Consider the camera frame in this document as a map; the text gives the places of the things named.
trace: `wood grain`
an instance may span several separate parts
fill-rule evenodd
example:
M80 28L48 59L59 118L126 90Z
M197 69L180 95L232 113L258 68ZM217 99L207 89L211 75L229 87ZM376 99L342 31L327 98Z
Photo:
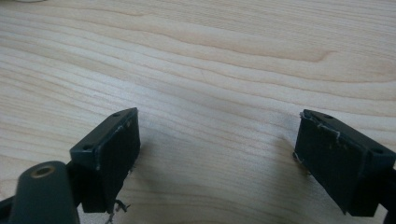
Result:
M394 1L0 1L0 199L136 106L115 223L382 223L291 152L305 108L395 149L395 59Z

